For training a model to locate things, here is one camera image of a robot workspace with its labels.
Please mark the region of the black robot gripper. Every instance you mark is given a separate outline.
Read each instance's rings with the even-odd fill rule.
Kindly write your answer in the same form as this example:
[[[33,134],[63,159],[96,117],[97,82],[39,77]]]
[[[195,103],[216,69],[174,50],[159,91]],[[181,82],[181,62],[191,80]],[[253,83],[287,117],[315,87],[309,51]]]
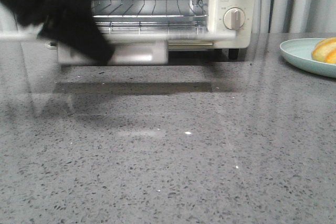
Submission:
[[[1,0],[22,26],[42,25],[39,36],[56,40],[100,65],[113,55],[113,46],[99,31],[91,0]]]

